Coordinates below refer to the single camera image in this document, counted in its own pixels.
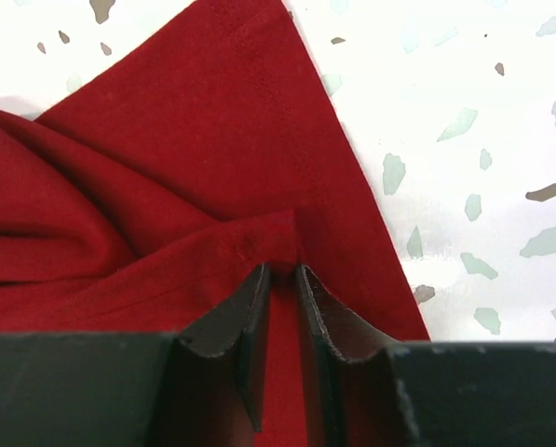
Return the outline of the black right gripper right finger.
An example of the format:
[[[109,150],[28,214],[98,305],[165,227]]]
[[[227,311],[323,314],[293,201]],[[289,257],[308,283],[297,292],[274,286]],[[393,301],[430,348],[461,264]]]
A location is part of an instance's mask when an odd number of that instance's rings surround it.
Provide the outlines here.
[[[308,445],[419,445],[414,408],[394,369],[417,344],[375,328],[304,264],[295,284]]]

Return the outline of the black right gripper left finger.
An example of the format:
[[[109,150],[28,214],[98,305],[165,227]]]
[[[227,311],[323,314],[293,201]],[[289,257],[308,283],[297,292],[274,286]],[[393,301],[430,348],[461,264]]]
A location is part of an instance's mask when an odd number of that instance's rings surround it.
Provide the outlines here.
[[[268,265],[255,266],[175,337],[146,445],[253,445],[263,425],[270,281]]]

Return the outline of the dark red t shirt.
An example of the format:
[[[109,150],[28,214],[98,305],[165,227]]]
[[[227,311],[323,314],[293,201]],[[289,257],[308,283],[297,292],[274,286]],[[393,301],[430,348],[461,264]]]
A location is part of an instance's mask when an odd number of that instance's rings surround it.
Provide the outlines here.
[[[0,331],[179,330],[262,263],[256,442],[303,446],[295,266],[395,338],[427,330],[281,2],[196,1],[36,120],[0,111]]]

